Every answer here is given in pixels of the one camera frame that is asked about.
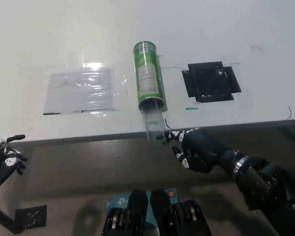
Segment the right robot hand skeleton glove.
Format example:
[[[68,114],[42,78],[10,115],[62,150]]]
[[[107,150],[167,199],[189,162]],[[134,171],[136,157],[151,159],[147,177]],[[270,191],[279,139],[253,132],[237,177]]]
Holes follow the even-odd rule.
[[[172,146],[172,151],[182,166],[189,170],[210,173],[214,166],[220,166],[227,176],[231,177],[234,173],[238,160],[235,151],[202,128],[168,130],[156,139],[167,143],[179,142],[181,148]]]

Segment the left robot hand skeleton glove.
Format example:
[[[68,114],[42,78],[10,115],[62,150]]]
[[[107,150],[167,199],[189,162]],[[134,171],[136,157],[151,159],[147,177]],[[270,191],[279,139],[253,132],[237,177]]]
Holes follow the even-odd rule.
[[[0,138],[0,186],[14,173],[22,175],[28,159],[18,150],[8,145],[12,141],[24,139],[24,134]]]

